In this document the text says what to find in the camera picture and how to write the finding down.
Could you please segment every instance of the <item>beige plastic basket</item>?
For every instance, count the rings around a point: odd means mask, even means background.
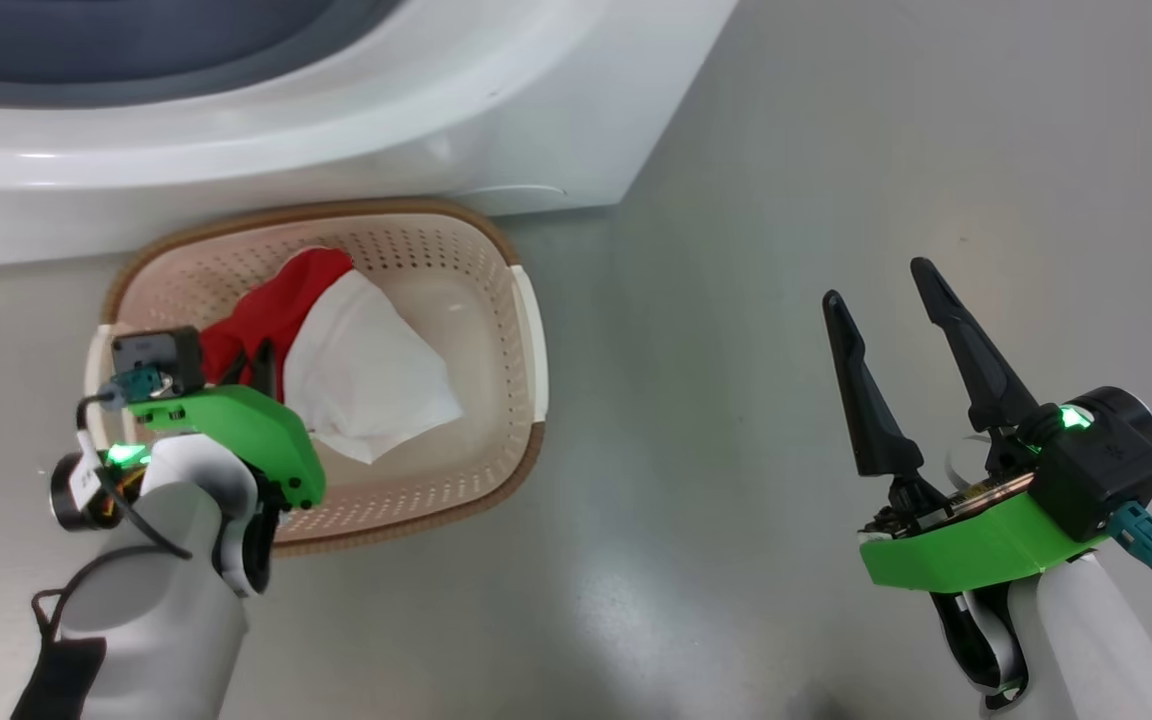
[[[447,361],[465,416],[372,465],[317,445],[324,503],[291,513],[278,555],[339,550],[467,518],[505,500],[544,438],[550,381],[531,281],[485,218],[442,200],[353,200],[280,209],[157,241],[115,279],[84,382],[109,377],[109,338],[225,318],[302,247],[339,247]],[[146,442],[129,415],[90,416],[97,445]]]

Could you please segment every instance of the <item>red cloth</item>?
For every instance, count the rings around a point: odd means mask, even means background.
[[[282,402],[283,359],[291,342],[319,296],[349,270],[353,260],[347,253],[314,247],[294,256],[268,282],[249,291],[233,314],[200,334],[202,372],[207,382],[220,382],[238,351],[247,351],[249,361],[256,357],[257,348],[268,338],[278,365],[278,400]],[[238,381],[251,382],[251,366],[243,369]]]

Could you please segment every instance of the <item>floor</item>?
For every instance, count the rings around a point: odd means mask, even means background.
[[[745,0],[621,206],[503,220],[550,343],[538,467],[477,518],[279,562],[225,719],[975,715],[925,597],[856,556],[884,487],[855,477],[819,298],[846,294],[933,477],[967,401],[911,256],[1036,395],[1152,404],[1152,76],[1071,65],[1060,94],[1020,70],[1076,13],[1005,24],[1043,29],[1015,56],[996,24],[937,35],[961,18],[937,1]],[[1152,24],[1130,38],[1152,71]],[[0,717],[36,658],[29,594],[100,539],[55,528],[41,473],[118,265],[0,268]],[[1152,578],[1102,555],[1152,634]]]

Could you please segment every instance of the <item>white washing machine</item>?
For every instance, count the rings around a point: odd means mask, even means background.
[[[735,3],[0,0],[0,263],[298,202],[614,204]]]

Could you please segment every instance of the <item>green light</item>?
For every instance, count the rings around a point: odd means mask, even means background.
[[[1083,410],[1074,406],[1060,407],[1060,420],[1067,429],[1087,429],[1092,425],[1092,419]]]
[[[143,452],[145,452],[145,446],[143,445],[112,445],[105,452],[105,457],[109,462],[114,462],[115,465],[122,465],[123,462],[141,455]]]

